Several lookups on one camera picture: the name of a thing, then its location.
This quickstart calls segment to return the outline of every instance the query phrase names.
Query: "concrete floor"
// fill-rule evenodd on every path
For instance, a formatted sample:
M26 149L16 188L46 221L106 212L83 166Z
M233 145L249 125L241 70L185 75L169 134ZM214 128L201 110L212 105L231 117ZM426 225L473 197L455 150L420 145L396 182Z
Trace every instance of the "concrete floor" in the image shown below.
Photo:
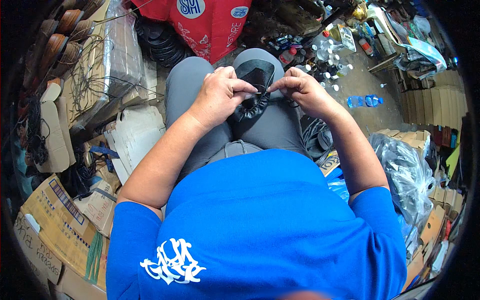
M235 57L242 52L243 48L238 48L229 53L224 58L214 64L214 67L231 65ZM405 124L401 115L400 108L400 89L396 83L395 71L377 72L371 74L367 71L368 67L377 64L373 58L367 56L358 46L357 52L342 58L346 63L353 65L345 77L336 81L331 80L332 84L338 84L340 90L332 95L338 103L342 104L353 116L365 136L380 129L398 129L402 132L417 130L416 124ZM157 68L157 92L164 94L165 80L170 69ZM376 108L359 107L349 108L347 98L349 96L365 96L368 94L377 94L384 99L384 103ZM163 97L158 96L157 100L150 101L150 105L158 107L159 112L165 120L165 105Z

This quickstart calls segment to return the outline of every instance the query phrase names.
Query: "green plastic strap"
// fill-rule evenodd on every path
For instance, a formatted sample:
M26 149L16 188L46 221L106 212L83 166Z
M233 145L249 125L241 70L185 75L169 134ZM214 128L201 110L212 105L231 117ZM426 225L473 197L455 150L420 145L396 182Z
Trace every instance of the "green plastic strap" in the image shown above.
M102 248L103 236L97 231L95 233L95 236L93 237L90 249L88 250L87 264L84 277L84 280L88 283L96 284L97 282L98 271L100 270L100 258L102 256Z

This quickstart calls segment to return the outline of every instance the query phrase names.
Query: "gray pants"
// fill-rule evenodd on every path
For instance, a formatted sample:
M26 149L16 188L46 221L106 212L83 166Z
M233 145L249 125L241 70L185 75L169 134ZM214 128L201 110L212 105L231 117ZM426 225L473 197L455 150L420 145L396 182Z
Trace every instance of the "gray pants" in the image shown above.
M237 68L243 62L253 59L266 60L275 65L274 82L283 77L284 72L280 62L263 49L253 48L243 51L235 58L233 67ZM199 57L189 57L172 69L167 78L165 98L167 129L190 108L200 91L205 75L213 71L212 65ZM228 151L225 151L226 144L236 140L244 142L247 153L255 152L258 148L285 149L311 158L301 136L297 110L291 108L283 98L280 91L275 91L270 95L272 102L261 116L252 120L242 120L239 123L223 122L213 128L193 148L180 172L179 181L206 165L214 156L212 160L218 160L222 153L226 156L228 154ZM235 149L244 150L244 144L241 144L241 148L235 147Z

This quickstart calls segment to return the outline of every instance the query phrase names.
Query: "person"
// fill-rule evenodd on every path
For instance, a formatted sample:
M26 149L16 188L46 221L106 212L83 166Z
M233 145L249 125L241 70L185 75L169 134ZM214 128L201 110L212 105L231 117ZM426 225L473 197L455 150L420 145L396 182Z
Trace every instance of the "person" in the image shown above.
M228 123L257 91L235 74L251 59L275 65L275 101L255 119ZM286 97L330 126L348 203L308 155ZM109 299L384 300L401 291L406 250L385 173L354 119L313 77L284 73L261 49L216 70L187 58L167 78L166 108L165 134L117 200Z

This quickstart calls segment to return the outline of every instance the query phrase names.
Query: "white circle logo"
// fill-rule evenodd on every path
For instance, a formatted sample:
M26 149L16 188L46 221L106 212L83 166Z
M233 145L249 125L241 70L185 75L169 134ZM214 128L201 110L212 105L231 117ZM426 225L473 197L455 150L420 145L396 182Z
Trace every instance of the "white circle logo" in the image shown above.
M243 18L244 16L247 15L247 13L248 13L248 7L246 6L237 6L234 9L232 9L232 11L230 12L232 17L237 19Z
M195 19L205 11L204 0L177 0L177 9L188 19Z

